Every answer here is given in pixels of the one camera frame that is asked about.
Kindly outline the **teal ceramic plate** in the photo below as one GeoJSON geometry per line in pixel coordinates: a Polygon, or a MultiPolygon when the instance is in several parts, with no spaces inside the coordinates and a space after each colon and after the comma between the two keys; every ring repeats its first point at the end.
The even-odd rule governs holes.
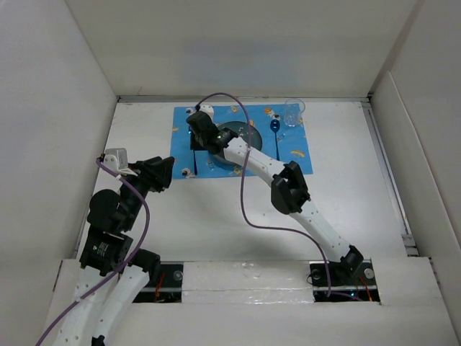
{"type": "MultiPolygon", "coordinates": [[[[258,150],[262,149],[263,140],[259,131],[252,125],[250,125],[250,130],[248,130],[248,124],[242,121],[228,121],[218,125],[218,129],[222,130],[224,128],[229,128],[233,132],[237,133],[245,142],[248,141],[249,133],[251,134],[251,143],[252,146],[258,150]]],[[[211,155],[210,159],[217,164],[219,167],[225,167],[230,169],[234,165],[232,161],[228,161],[224,158],[223,154],[211,155]]]]}

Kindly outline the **blue metal spoon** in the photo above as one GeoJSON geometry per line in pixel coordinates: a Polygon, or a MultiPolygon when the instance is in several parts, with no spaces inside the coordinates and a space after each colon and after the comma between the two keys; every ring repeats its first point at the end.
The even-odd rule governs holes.
{"type": "Polygon", "coordinates": [[[279,132],[279,129],[280,129],[280,122],[278,119],[273,119],[270,123],[270,129],[271,131],[274,133],[274,142],[275,142],[275,148],[276,148],[276,159],[277,161],[280,160],[280,157],[279,157],[279,145],[278,145],[278,132],[279,132]]]}

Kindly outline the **blue space-print cloth placemat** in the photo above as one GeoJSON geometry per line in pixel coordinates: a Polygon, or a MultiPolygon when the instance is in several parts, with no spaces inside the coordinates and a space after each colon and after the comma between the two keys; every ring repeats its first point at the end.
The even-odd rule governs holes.
{"type": "MultiPolygon", "coordinates": [[[[246,123],[246,116],[238,105],[214,106],[213,122],[219,124],[228,121],[242,121],[246,123]]],[[[276,159],[274,133],[270,129],[273,119],[278,119],[280,129],[278,132],[278,145],[280,161],[296,161],[303,174],[312,174],[313,167],[310,160],[308,141],[303,125],[288,127],[282,116],[284,105],[247,105],[251,125],[260,133],[263,146],[260,151],[276,159]]],[[[174,109],[170,155],[175,158],[173,178],[227,178],[239,177],[241,168],[233,165],[230,169],[219,167],[211,159],[206,151],[196,151],[197,176],[194,176],[192,151],[190,150],[189,126],[186,119],[192,114],[192,107],[176,107],[174,109]]]]}

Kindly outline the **clear plastic cup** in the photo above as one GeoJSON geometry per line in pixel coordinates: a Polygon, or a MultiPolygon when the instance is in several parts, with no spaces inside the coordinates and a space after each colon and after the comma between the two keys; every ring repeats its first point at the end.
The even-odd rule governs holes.
{"type": "Polygon", "coordinates": [[[284,106],[284,123],[288,127],[295,127],[303,121],[305,103],[301,99],[291,98],[285,101],[284,106]]]}

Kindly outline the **blue metal fork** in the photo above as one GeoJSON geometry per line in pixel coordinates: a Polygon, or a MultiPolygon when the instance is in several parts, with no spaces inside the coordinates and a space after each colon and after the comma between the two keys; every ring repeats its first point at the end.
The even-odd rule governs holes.
{"type": "Polygon", "coordinates": [[[192,132],[191,128],[189,128],[189,137],[190,137],[190,150],[192,151],[192,158],[193,158],[193,168],[194,168],[194,176],[197,176],[197,161],[196,161],[196,151],[195,151],[195,135],[192,132]]]}

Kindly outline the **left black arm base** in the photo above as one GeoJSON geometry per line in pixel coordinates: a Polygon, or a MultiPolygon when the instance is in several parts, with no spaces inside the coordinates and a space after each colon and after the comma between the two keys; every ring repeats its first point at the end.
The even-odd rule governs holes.
{"type": "Polygon", "coordinates": [[[183,262],[162,262],[158,277],[135,297],[134,303],[181,303],[183,262]]]}

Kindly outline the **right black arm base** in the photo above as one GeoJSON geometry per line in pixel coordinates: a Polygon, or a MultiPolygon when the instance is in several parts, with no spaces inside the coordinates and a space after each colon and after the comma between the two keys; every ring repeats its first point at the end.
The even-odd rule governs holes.
{"type": "Polygon", "coordinates": [[[309,262],[306,281],[313,287],[315,303],[380,302],[375,271],[370,259],[366,259],[358,272],[351,277],[342,278],[334,271],[334,264],[330,264],[328,268],[331,284],[328,284],[323,261],[309,262]]]}

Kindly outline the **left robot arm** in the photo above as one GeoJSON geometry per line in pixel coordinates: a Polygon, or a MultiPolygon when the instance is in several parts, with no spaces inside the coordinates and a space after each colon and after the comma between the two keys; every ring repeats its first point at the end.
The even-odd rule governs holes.
{"type": "Polygon", "coordinates": [[[118,191],[95,193],[89,203],[89,230],[70,307],[54,345],[111,345],[129,306],[142,288],[160,279],[161,259],[127,233],[141,210],[151,220],[150,192],[163,192],[172,179],[174,158],[153,157],[128,163],[125,149],[106,150],[97,166],[120,181],[118,191]]]}

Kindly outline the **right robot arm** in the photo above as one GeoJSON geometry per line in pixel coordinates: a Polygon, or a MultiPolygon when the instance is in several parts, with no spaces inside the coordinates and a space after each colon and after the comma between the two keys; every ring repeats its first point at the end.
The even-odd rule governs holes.
{"type": "Polygon", "coordinates": [[[274,208],[297,221],[319,244],[326,259],[333,265],[337,281],[348,284],[358,277],[364,262],[363,255],[321,215],[310,198],[298,163],[284,163],[263,154],[249,146],[235,131],[219,129],[206,112],[193,113],[187,118],[187,124],[204,150],[210,154],[221,154],[225,160],[247,168],[268,185],[274,208]]]}

